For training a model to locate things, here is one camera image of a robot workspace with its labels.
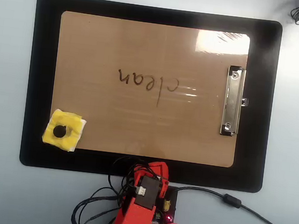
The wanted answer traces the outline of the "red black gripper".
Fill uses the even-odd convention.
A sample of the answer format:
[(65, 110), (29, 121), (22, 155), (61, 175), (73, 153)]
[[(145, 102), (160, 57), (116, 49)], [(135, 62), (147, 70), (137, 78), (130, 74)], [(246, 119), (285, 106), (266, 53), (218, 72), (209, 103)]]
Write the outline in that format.
[(137, 194), (141, 196), (154, 194), (150, 192), (154, 190), (156, 197), (164, 198), (169, 187), (169, 169), (165, 162), (150, 162), (150, 169), (142, 170), (134, 169), (134, 185)]

